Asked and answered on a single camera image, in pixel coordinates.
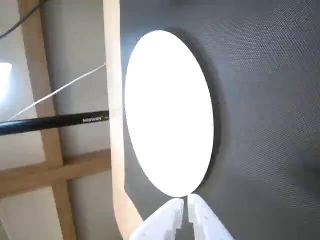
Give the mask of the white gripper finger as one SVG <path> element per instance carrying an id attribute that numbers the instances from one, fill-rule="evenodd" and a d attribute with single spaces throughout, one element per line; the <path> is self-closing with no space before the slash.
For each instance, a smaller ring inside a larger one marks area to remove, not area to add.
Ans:
<path id="1" fill-rule="evenodd" d="M 174 240 L 183 222 L 184 200 L 172 198 L 151 214 L 130 240 Z"/>
<path id="2" fill-rule="evenodd" d="M 188 221 L 195 240 L 234 240 L 233 236 L 201 196 L 187 195 Z"/>

